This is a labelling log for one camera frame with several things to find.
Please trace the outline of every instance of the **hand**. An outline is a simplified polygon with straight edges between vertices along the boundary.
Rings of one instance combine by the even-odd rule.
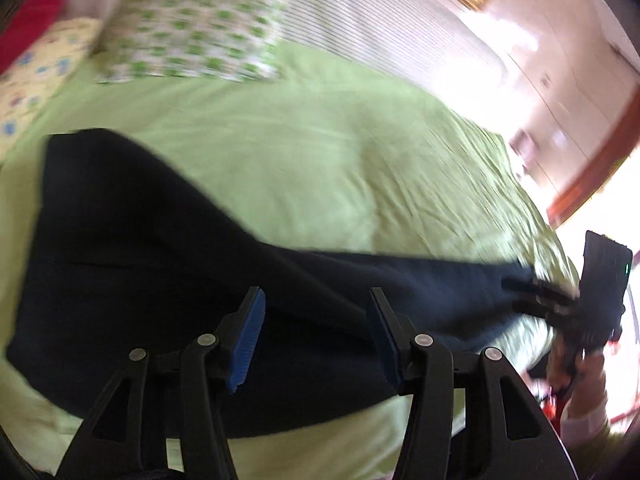
[[[564,354],[564,339],[558,335],[546,366],[546,380],[554,390],[561,390],[571,382],[571,377],[562,369]],[[602,352],[594,352],[584,359],[578,355],[575,367],[578,370],[578,380],[567,408],[569,418],[581,418],[607,399],[607,378]]]

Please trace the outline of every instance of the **red pillow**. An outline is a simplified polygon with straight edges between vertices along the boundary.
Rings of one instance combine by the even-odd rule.
[[[65,0],[24,0],[0,36],[0,74],[56,21]]]

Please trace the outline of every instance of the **white sleeve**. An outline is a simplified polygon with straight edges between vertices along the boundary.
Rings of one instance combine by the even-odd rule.
[[[591,440],[607,423],[607,399],[581,418],[569,418],[569,406],[566,404],[560,417],[560,438],[567,447],[578,446]]]

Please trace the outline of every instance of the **red object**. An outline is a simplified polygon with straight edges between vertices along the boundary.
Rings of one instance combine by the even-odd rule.
[[[621,420],[625,420],[626,418],[635,415],[637,412],[640,412],[640,404],[636,404],[631,410],[625,413],[621,413],[620,415],[616,415],[613,417],[610,422],[615,424],[616,422],[620,422]]]
[[[56,21],[65,0],[25,0],[0,36],[0,74]]]
[[[556,418],[556,398],[549,397],[542,403],[542,412],[545,414],[548,420],[555,420]]]

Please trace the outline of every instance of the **pillow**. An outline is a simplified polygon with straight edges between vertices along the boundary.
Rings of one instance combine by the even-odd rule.
[[[0,74],[56,21],[65,0],[25,0],[0,36]]]
[[[0,76],[0,160],[91,52],[101,20],[57,22]]]
[[[106,82],[137,76],[273,78],[289,0],[122,0],[105,33]]]

